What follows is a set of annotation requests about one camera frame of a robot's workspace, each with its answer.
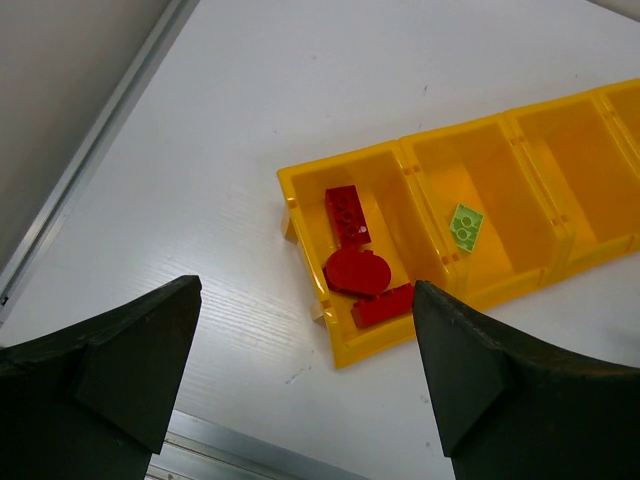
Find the green lego plate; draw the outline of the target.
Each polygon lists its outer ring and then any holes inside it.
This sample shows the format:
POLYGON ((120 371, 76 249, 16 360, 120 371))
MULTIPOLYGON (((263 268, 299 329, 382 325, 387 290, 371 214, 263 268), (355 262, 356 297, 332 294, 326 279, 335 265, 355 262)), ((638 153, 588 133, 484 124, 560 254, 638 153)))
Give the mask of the green lego plate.
POLYGON ((458 204, 450 221, 450 231, 456 245, 467 253, 475 250, 484 215, 464 204, 458 204))

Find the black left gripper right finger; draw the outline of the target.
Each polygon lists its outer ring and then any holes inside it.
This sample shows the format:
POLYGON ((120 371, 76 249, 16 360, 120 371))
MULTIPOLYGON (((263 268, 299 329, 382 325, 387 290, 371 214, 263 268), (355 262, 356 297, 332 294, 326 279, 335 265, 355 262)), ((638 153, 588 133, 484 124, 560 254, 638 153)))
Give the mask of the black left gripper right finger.
POLYGON ((459 479, 635 479, 639 371, 557 347, 427 281, 413 318, 459 479))

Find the red rounded lego piece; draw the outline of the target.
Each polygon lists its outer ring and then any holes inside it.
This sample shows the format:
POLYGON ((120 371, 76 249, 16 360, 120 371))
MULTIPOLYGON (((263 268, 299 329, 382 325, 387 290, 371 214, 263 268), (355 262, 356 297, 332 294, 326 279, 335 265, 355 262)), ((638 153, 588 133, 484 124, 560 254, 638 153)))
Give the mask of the red rounded lego piece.
POLYGON ((389 264, 370 250, 339 249, 333 252, 323 267, 331 291, 355 295, 375 296, 390 285, 389 264))

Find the red rectangular lego brick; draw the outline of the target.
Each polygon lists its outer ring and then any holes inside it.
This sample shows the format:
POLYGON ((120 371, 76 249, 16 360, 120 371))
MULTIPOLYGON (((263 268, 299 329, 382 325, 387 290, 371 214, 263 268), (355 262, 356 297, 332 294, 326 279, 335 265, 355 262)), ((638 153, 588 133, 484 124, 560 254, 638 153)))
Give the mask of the red rectangular lego brick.
POLYGON ((325 207, 339 248, 358 249, 371 242, 369 228, 355 185, 325 191, 325 207))

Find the long red lego brick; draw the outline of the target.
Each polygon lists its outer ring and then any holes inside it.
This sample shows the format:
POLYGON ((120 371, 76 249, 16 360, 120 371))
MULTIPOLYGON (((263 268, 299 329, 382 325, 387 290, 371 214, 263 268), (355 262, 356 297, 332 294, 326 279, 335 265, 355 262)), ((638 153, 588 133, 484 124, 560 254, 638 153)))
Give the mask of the long red lego brick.
POLYGON ((407 283, 380 295, 360 299, 351 309, 354 323, 359 329, 367 329, 410 313, 413 297, 414 285, 407 283))

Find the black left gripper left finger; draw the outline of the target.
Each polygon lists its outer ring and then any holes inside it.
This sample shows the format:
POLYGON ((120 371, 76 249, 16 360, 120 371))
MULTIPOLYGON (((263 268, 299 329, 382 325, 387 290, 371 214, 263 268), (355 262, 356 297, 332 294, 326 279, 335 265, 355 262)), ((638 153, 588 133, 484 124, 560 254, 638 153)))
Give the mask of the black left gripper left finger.
POLYGON ((2 349, 2 478, 144 478, 169 426, 201 289, 184 275, 2 349))

